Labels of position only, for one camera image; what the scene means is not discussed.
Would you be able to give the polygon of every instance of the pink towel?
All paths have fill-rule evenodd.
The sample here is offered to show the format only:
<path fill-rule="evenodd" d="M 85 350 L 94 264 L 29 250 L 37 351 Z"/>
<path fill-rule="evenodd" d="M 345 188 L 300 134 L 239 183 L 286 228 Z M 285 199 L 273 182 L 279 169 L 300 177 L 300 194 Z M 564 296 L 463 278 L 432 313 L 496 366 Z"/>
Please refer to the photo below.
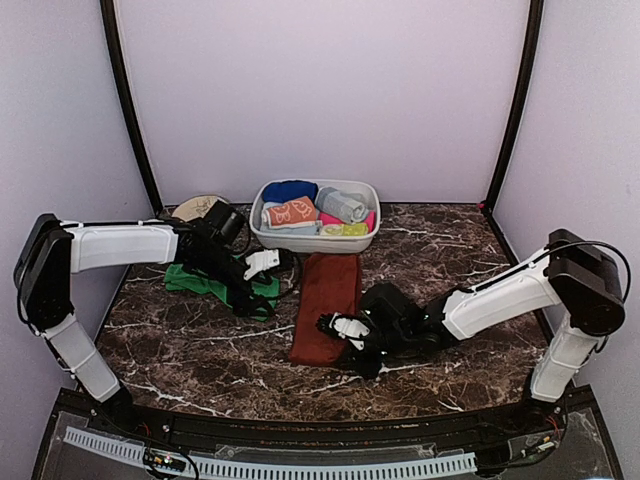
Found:
<path fill-rule="evenodd" d="M 342 220 L 322 212 L 320 212 L 320 216 L 318 216 L 318 220 L 322 222 L 323 226 L 344 224 Z M 376 212 L 369 212 L 369 215 L 367 216 L 367 218 L 365 218 L 363 223 L 367 224 L 367 227 L 369 227 L 369 232 L 373 232 L 373 228 L 376 225 Z"/>

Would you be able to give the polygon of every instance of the folded towel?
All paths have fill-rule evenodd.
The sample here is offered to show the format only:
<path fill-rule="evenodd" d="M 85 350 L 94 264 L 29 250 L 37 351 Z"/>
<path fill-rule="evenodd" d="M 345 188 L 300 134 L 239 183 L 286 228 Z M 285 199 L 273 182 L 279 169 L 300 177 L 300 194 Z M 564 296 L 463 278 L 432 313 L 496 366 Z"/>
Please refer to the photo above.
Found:
<path fill-rule="evenodd" d="M 282 204 L 278 202 L 266 202 L 262 206 L 262 211 L 264 212 L 265 210 L 268 210 L 270 208 L 280 207 L 280 206 L 282 206 Z M 311 225 L 308 227 L 298 227 L 294 225 L 292 228 L 269 228 L 269 225 L 261 221 L 260 231 L 265 233 L 275 233 L 278 235 L 313 236 L 313 235 L 318 235 L 318 232 L 320 231 L 321 226 L 322 226 L 322 223 L 320 221 L 316 221 L 315 225 Z"/>
<path fill-rule="evenodd" d="M 289 360 L 295 364 L 326 367 L 341 357 L 348 341 L 322 333 L 316 323 L 320 315 L 357 313 L 362 293 L 360 258 L 316 253 L 304 262 L 303 272 Z"/>
<path fill-rule="evenodd" d="M 339 237 L 362 237 L 369 233 L 366 223 L 356 223 L 354 225 L 325 225 L 320 229 L 320 235 Z"/>
<path fill-rule="evenodd" d="M 182 265 L 173 264 L 167 269 L 164 276 L 164 283 L 167 291 L 175 292 L 180 290 L 191 290 L 192 292 L 199 293 L 201 295 L 205 293 L 213 293 L 218 297 L 226 306 L 230 306 L 227 303 L 227 287 L 216 280 L 209 280 L 208 278 L 201 277 L 199 275 L 193 275 L 187 273 L 182 269 Z M 253 293 L 262 295 L 263 297 L 276 297 L 280 293 L 280 280 L 272 278 L 269 285 L 253 282 L 251 284 Z M 269 303 L 273 308 L 276 307 L 276 300 L 269 300 Z M 252 317 L 255 320 L 264 322 L 267 320 L 268 315 Z"/>
<path fill-rule="evenodd" d="M 313 202 L 318 194 L 318 185 L 304 180 L 288 180 L 273 182 L 262 191 L 265 202 L 286 203 L 300 197 L 309 197 Z"/>
<path fill-rule="evenodd" d="M 262 224 L 269 228 L 310 227 L 316 224 L 318 214 L 309 197 L 297 198 L 280 207 L 267 208 L 262 212 Z"/>
<path fill-rule="evenodd" d="M 323 187 L 318 192 L 316 206 L 324 213 L 353 225 L 360 223 L 369 215 L 364 203 L 349 197 L 333 187 Z"/>
<path fill-rule="evenodd" d="M 339 218 L 332 217 L 331 215 L 324 212 L 320 212 L 320 215 L 318 215 L 318 220 L 322 222 L 322 225 L 343 225 L 344 224 L 344 222 Z M 369 231 L 373 232 L 373 229 L 376 226 L 376 212 L 373 212 L 373 211 L 369 212 L 369 215 L 367 215 L 367 218 L 364 219 L 364 223 L 367 224 Z"/>
<path fill-rule="evenodd" d="M 305 235 L 312 236 L 317 235 L 320 230 L 319 225 L 312 225 L 310 227 L 298 227 L 298 228 L 269 228 L 262 224 L 260 225 L 260 231 L 264 233 L 275 233 L 277 235 Z"/>

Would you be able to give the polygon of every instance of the lavender wall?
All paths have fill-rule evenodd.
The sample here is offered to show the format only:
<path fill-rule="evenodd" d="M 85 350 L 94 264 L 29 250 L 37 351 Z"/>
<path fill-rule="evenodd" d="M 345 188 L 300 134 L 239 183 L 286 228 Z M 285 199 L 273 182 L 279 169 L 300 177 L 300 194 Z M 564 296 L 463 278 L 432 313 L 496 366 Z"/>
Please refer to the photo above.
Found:
<path fill-rule="evenodd" d="M 545 10 L 497 219 L 520 257 L 566 227 L 618 246 L 638 278 L 640 3 L 563 0 Z M 638 293 L 636 280 L 627 322 L 578 377 L 595 390 L 625 478 L 640 478 Z"/>
<path fill-rule="evenodd" d="M 61 385 L 45 344 L 18 322 L 12 270 L 36 217 L 150 215 L 110 71 L 99 2 L 0 2 L 0 457 L 26 479 Z M 121 269 L 72 283 L 95 334 Z"/>
<path fill-rule="evenodd" d="M 275 178 L 482 200 L 527 0 L 118 2 L 165 203 L 252 200 Z"/>

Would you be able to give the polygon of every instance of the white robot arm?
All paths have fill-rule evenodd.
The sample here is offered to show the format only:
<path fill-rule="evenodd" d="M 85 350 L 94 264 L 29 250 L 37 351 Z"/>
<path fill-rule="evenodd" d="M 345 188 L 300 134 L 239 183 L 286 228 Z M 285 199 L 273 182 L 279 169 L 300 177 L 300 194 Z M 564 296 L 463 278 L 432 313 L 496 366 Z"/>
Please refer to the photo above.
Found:
<path fill-rule="evenodd" d="M 20 317 L 106 413 L 123 426 L 132 424 L 130 393 L 76 319 L 70 276 L 104 266 L 181 263 L 225 284 L 235 314 L 269 315 L 273 309 L 268 299 L 255 295 L 248 280 L 277 266 L 278 251 L 236 258 L 228 246 L 243 225 L 244 218 L 222 202 L 189 223 L 82 224 L 42 215 L 14 271 Z M 555 402 L 599 340 L 624 320 L 615 262 L 585 243 L 558 230 L 525 262 L 471 288 L 455 288 L 422 308 L 391 284 L 375 285 L 362 298 L 362 316 L 328 314 L 318 328 L 348 338 L 360 360 L 356 367 L 365 376 L 375 376 L 384 355 L 411 347 L 448 348 L 522 313 L 563 303 L 571 315 L 536 367 L 530 386 L 532 398 Z"/>
<path fill-rule="evenodd" d="M 557 230 L 519 265 L 470 288 L 454 288 L 423 308 L 392 284 L 375 285 L 362 298 L 361 316 L 324 315 L 318 328 L 349 339 L 355 368 L 372 377 L 384 355 L 441 350 L 523 313 L 564 304 L 568 314 L 530 385 L 531 398 L 553 403 L 601 339 L 624 321 L 616 263 L 591 243 L 600 244 Z"/>
<path fill-rule="evenodd" d="M 229 245 L 243 225 L 244 218 L 223 202 L 189 223 L 83 224 L 41 215 L 14 271 L 20 318 L 114 420 L 130 427 L 135 421 L 131 396 L 77 321 L 70 276 L 105 266 L 180 263 L 185 270 L 225 284 L 236 315 L 272 315 L 268 299 L 256 295 L 249 280 L 278 266 L 279 251 L 236 258 Z"/>

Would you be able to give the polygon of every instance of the black frame edge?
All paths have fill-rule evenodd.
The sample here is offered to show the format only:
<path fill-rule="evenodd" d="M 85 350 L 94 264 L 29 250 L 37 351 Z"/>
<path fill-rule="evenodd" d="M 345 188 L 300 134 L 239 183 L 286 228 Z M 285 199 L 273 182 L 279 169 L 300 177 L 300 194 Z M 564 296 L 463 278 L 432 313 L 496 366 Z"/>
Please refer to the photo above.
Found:
<path fill-rule="evenodd" d="M 480 208 L 480 211 L 484 215 L 484 218 L 487 220 L 489 228 L 491 228 L 493 235 L 496 237 L 496 240 L 498 240 L 498 244 L 507 257 L 507 260 L 509 260 L 509 263 L 511 265 L 517 265 L 518 263 L 520 263 L 518 257 L 516 257 L 515 252 L 511 248 L 511 245 L 509 245 L 509 242 L 507 242 L 507 239 L 504 236 L 500 225 L 498 225 L 498 222 L 493 217 L 493 213 L 491 212 L 491 210 L 484 206 Z M 547 315 L 543 310 L 534 310 L 533 314 L 538 320 L 538 324 L 540 325 L 540 329 L 542 330 L 542 334 L 547 340 L 547 343 L 551 343 L 551 339 L 553 338 L 553 331 L 551 330 L 551 325 L 549 324 Z"/>
<path fill-rule="evenodd" d="M 138 117 L 133 105 L 133 97 L 129 88 L 129 80 L 122 54 L 122 45 L 120 44 L 120 35 L 118 34 L 118 23 L 116 20 L 116 12 L 113 0 L 100 0 L 100 9 L 102 11 L 102 23 L 104 25 L 104 34 L 107 40 L 107 49 L 109 50 L 109 58 L 111 59 L 111 69 L 113 70 L 113 78 L 116 83 L 118 97 L 120 98 L 120 107 L 124 116 L 127 131 L 129 132 L 129 140 L 136 157 L 136 163 L 142 176 L 147 197 L 153 208 L 155 215 L 162 211 L 162 199 L 160 191 L 156 184 L 151 170 L 151 163 L 142 140 Z"/>
<path fill-rule="evenodd" d="M 602 435 L 606 455 L 612 472 L 615 474 L 615 479 L 622 480 L 623 476 L 619 460 L 615 450 L 613 449 L 613 445 L 611 444 L 609 432 L 604 424 L 600 408 L 593 395 L 591 387 L 589 385 L 585 385 L 582 387 L 572 388 L 567 391 L 566 395 L 568 395 L 566 397 L 568 411 L 576 411 L 586 407 L 591 408 L 596 419 L 599 432 Z M 487 419 L 493 418 L 494 415 L 500 415 L 501 413 L 512 411 L 514 406 L 515 405 L 502 405 L 459 414 L 451 413 L 412 418 L 410 425 L 407 425 L 406 421 L 402 420 L 345 423 L 312 422 L 304 428 L 304 436 L 307 437 L 307 442 L 299 439 L 296 441 L 296 446 L 293 448 L 299 448 L 301 450 L 306 450 L 307 448 L 354 448 L 347 445 L 341 447 L 323 447 L 313 440 L 314 438 L 317 439 L 318 435 L 329 435 L 330 437 L 333 437 L 333 440 L 344 439 L 345 434 L 352 436 L 348 431 L 351 430 L 350 427 L 353 426 L 352 423 L 355 423 L 355 425 L 374 425 L 382 427 L 403 426 L 403 428 L 385 429 L 387 433 L 383 434 L 384 437 L 386 437 L 388 433 L 395 433 L 392 435 L 393 438 L 389 438 L 391 440 L 390 443 L 381 444 L 381 447 L 412 445 L 416 443 L 430 443 L 436 441 L 438 445 L 442 444 L 441 446 L 445 449 L 462 448 L 465 451 L 478 451 L 484 447 L 491 448 L 492 446 L 504 441 L 504 438 L 478 434 L 477 422 L 485 422 Z M 54 431 L 57 417 L 61 411 L 86 417 L 90 428 L 121 435 L 121 432 L 114 431 L 109 424 L 104 422 L 100 417 L 93 417 L 91 414 L 92 408 L 93 401 L 86 394 L 74 392 L 65 388 L 60 389 L 60 393 L 58 394 L 58 398 L 49 417 L 46 432 L 42 437 L 40 449 L 33 469 L 33 476 L 31 477 L 32 480 L 38 480 L 40 478 L 39 475 L 42 473 L 42 468 L 48 451 L 48 445 L 51 441 L 51 435 Z M 215 448 L 218 443 L 233 445 L 247 443 L 251 446 L 270 448 L 269 445 L 264 445 L 264 440 L 268 440 L 270 436 L 272 437 L 272 435 L 268 435 L 266 432 L 269 430 L 274 431 L 274 428 L 277 437 L 282 440 L 291 436 L 290 433 L 286 431 L 286 427 L 291 425 L 289 422 L 224 419 L 198 414 L 167 412 L 155 408 L 140 406 L 138 409 L 145 421 L 149 425 L 154 426 L 153 430 L 157 432 L 154 435 L 154 438 L 183 448 L 206 451 L 210 450 L 210 448 L 205 447 L 205 444 L 212 445 L 213 448 Z M 172 426 L 171 432 L 169 434 L 159 433 L 162 431 L 160 425 L 165 424 Z M 294 423 L 293 425 L 298 427 L 300 426 L 298 423 Z M 227 430 L 227 434 L 225 435 L 221 430 Z M 371 432 L 357 434 L 358 437 L 360 437 L 360 440 L 357 442 L 358 446 L 355 448 L 368 448 L 369 443 L 367 439 L 370 438 L 370 433 Z M 274 448 L 286 449 L 292 447 L 275 446 Z"/>
<path fill-rule="evenodd" d="M 513 101 L 511 102 L 511 110 L 507 120 L 507 127 L 502 139 L 502 146 L 498 154 L 496 168 L 491 178 L 489 191 L 486 199 L 482 202 L 490 211 L 496 206 L 500 190 L 504 183 L 509 161 L 513 153 L 513 147 L 516 143 L 522 114 L 524 112 L 527 93 L 529 91 L 529 83 L 531 82 L 531 73 L 533 72 L 533 63 L 536 56 L 536 48 L 538 46 L 538 37 L 540 35 L 540 25 L 542 24 L 542 10 L 544 0 L 531 0 L 529 5 L 529 19 L 527 20 L 527 31 L 524 37 L 524 45 L 522 47 L 522 58 L 520 60 L 520 69 L 518 71 L 518 79 L 516 88 L 513 93 Z"/>

